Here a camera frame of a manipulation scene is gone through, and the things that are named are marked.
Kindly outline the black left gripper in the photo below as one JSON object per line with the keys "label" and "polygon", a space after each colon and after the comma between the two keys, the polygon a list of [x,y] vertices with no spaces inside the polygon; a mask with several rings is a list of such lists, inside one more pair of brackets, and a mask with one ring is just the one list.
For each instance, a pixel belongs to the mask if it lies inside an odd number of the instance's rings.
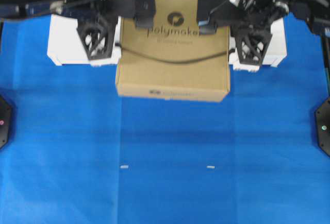
{"label": "black left gripper", "polygon": [[112,56],[119,15],[111,0],[63,0],[61,15],[78,20],[77,33],[88,60]]}

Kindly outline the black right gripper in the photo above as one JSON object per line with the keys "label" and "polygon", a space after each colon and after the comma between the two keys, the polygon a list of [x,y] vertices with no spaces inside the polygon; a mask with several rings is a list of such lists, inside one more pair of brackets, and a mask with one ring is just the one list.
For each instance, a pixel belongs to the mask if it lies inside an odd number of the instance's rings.
{"label": "black right gripper", "polygon": [[271,26],[286,16],[286,0],[239,0],[237,8],[242,11],[233,26],[239,62],[262,65],[272,39]]}

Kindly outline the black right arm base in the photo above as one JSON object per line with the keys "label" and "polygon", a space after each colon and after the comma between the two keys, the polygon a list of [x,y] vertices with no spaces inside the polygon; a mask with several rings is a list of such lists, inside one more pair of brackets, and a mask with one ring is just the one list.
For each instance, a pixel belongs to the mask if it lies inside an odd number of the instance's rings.
{"label": "black right arm base", "polygon": [[316,109],[315,120],[319,148],[329,157],[329,97]]}

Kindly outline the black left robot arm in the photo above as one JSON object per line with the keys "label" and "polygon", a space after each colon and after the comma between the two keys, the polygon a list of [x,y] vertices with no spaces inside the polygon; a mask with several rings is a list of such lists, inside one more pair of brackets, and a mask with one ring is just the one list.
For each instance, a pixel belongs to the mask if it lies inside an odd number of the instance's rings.
{"label": "black left robot arm", "polygon": [[23,21],[45,15],[77,21],[77,33],[88,60],[112,56],[119,16],[110,0],[1,0],[1,22]]}

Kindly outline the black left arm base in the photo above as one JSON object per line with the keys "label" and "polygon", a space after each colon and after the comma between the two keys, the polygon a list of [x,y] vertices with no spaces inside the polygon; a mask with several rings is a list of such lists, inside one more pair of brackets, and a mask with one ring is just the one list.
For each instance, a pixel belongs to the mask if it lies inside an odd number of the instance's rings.
{"label": "black left arm base", "polygon": [[8,142],[10,124],[11,124],[11,113],[12,113],[12,106],[6,102],[5,98],[1,96],[1,137],[0,143],[1,148],[3,148],[6,143]]}

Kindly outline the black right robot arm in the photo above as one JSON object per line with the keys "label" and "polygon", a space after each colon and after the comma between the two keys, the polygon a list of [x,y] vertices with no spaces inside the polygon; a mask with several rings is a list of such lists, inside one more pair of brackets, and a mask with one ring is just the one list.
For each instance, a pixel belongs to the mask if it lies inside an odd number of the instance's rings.
{"label": "black right robot arm", "polygon": [[329,37],[329,0],[238,0],[242,22],[231,27],[239,62],[260,66],[272,39],[272,24],[287,16],[304,21],[310,32]]}

